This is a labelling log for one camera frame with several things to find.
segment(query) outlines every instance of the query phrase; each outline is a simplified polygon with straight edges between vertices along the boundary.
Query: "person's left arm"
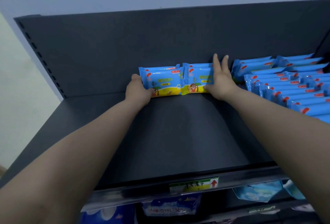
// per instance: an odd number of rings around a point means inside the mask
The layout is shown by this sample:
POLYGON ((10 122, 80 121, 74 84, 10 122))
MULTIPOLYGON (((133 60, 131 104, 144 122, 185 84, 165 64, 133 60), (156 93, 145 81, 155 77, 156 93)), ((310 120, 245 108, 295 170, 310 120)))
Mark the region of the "person's left arm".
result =
POLYGON ((0 223, 74 222, 151 96, 133 74, 124 101, 50 147, 0 190, 0 223))

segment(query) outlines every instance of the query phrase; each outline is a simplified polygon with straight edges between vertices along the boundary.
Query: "person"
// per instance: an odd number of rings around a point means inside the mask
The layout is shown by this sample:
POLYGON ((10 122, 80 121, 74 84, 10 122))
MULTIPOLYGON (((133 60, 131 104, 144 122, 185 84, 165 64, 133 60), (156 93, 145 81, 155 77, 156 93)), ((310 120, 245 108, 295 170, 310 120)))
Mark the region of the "person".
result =
MULTIPOLYGON (((234 107, 266 151, 330 223, 330 124, 236 86, 213 56, 213 97, 234 107)), ((50 147, 0 190, 0 223, 74 223, 137 113, 148 104, 137 74, 125 100, 50 147)))

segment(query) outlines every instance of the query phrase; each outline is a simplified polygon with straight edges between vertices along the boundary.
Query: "person's left hand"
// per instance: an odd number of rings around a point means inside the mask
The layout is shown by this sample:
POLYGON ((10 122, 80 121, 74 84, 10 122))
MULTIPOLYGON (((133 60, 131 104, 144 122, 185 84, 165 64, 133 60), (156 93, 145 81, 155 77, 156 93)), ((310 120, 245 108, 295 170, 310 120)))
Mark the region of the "person's left hand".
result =
POLYGON ((153 91, 154 88, 145 89, 142 84, 141 76, 133 74, 131 82, 126 87, 125 100, 134 101, 144 107, 149 103, 153 91))

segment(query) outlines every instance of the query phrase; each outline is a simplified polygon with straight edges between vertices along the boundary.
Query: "red arrow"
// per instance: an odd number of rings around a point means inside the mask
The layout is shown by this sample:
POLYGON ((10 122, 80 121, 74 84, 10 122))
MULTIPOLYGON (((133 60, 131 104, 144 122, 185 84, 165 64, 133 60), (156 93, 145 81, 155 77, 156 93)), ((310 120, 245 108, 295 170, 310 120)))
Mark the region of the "red arrow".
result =
POLYGON ((217 184, 216 180, 213 180, 212 183, 211 183, 211 185, 212 185, 213 187, 215 187, 216 184, 217 184))

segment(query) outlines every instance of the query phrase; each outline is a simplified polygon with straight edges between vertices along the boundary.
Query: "hand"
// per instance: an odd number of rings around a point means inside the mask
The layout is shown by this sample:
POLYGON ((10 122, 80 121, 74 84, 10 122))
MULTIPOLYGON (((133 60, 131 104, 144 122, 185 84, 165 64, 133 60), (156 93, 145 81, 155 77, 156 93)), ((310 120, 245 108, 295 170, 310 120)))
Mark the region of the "hand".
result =
POLYGON ((153 91, 153 88, 145 89, 141 76, 133 74, 131 82, 126 87, 125 100, 134 101, 138 105, 141 105, 141 107, 144 107, 149 103, 153 91))
POLYGON ((228 55, 226 55, 222 64, 220 65, 218 55, 213 55, 213 85, 205 85, 204 89, 210 92, 212 96, 218 100, 227 100, 227 98, 235 93, 237 89, 235 82, 231 78, 230 71, 228 69, 228 55))

